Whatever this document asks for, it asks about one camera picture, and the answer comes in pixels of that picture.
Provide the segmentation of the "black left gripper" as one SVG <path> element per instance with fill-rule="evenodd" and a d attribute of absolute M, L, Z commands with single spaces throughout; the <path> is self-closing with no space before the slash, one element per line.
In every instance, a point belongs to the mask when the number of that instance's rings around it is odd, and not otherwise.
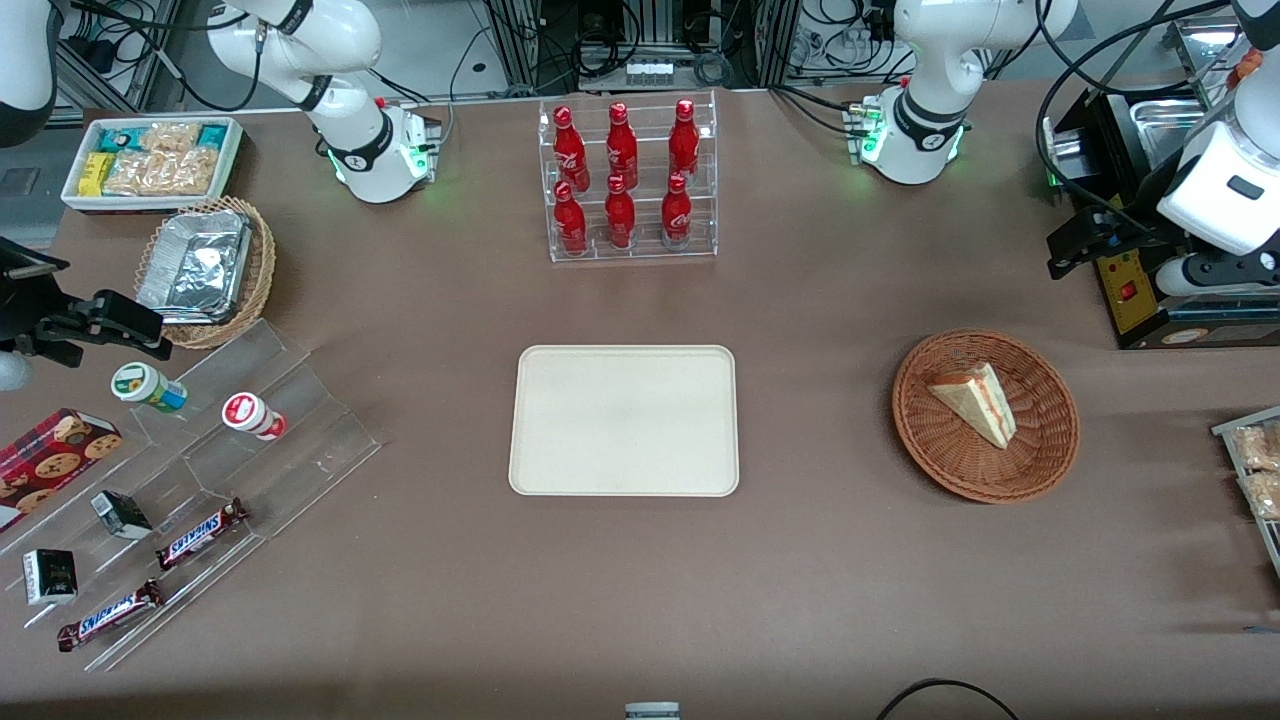
<path fill-rule="evenodd" d="M 1164 217 L 1153 202 L 1133 202 L 1121 209 L 1085 205 L 1087 225 L 1060 225 L 1047 237 L 1048 273 L 1061 281 L 1079 266 L 1140 249 L 1188 245 L 1185 231 Z"/>

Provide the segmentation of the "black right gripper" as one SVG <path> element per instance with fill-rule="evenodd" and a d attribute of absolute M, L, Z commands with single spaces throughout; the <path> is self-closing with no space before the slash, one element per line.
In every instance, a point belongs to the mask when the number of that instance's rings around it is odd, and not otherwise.
<path fill-rule="evenodd" d="M 83 348 L 68 340 L 47 340 L 38 331 L 55 327 L 86 340 L 95 322 L 123 334 L 118 343 L 159 361 L 172 359 L 174 343 L 163 337 L 163 316 L 114 290 L 100 290 L 91 300 L 61 291 L 54 278 L 1 281 L 1 351 L 45 357 L 63 366 L 78 366 Z"/>

